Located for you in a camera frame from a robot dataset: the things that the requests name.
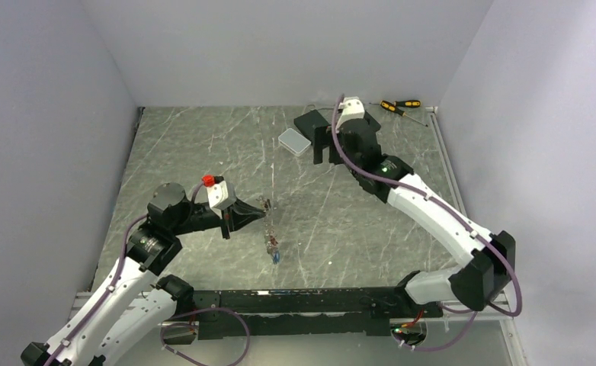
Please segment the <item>silver disc keyring with keys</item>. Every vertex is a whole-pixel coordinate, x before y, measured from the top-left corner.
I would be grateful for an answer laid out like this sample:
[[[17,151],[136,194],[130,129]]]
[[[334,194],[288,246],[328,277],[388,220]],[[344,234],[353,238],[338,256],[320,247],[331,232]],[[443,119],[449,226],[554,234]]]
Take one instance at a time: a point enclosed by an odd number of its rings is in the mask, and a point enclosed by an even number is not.
[[[277,265],[280,262],[280,253],[278,248],[277,237],[274,232],[274,223],[272,217],[273,207],[271,204],[271,200],[264,196],[259,196],[258,202],[261,206],[261,209],[264,212],[262,220],[264,223],[264,240],[266,252],[271,257],[272,263],[274,265]]]

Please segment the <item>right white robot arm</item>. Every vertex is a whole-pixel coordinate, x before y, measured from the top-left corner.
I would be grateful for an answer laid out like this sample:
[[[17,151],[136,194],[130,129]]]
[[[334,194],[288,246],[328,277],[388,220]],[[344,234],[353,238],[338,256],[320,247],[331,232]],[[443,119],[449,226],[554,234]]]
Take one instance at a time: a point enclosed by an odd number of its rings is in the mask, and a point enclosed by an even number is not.
[[[494,307],[493,300],[508,284],[514,287],[517,316],[522,310],[521,286],[515,274],[515,240],[506,231],[492,233],[450,206],[429,188],[413,168],[397,156],[385,154],[377,142],[377,124],[364,118],[332,126],[321,120],[309,130],[313,161],[348,167],[359,185],[380,201],[406,214],[430,233],[453,257],[452,268],[414,271],[395,295],[403,316],[414,316],[428,303],[457,300],[472,311]]]

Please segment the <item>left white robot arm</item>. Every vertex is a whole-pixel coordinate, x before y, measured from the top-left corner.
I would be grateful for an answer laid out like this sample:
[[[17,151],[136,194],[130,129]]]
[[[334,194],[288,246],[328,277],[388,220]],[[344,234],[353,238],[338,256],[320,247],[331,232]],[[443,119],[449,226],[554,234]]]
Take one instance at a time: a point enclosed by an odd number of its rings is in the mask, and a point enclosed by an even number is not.
[[[124,233],[109,275],[60,331],[22,351],[22,363],[116,364],[160,323],[186,319],[194,311],[193,287],[174,275],[162,275],[181,251],[180,236],[218,228],[229,239],[267,213],[267,203],[245,203],[221,176],[205,176],[191,194],[178,183],[158,186],[146,214]]]

